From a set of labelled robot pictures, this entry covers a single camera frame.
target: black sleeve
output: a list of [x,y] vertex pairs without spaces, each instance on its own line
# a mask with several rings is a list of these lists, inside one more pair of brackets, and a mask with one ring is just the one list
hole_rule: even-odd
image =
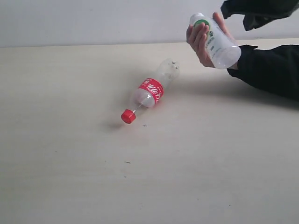
[[238,70],[228,69],[229,74],[255,88],[299,100],[299,46],[256,48],[241,46]]

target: table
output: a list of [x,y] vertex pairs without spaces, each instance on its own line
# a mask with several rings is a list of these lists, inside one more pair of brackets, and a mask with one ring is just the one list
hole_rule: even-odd
[[[180,77],[124,124],[168,57]],[[299,104],[204,68],[186,43],[0,49],[0,107],[1,224],[299,220]]]

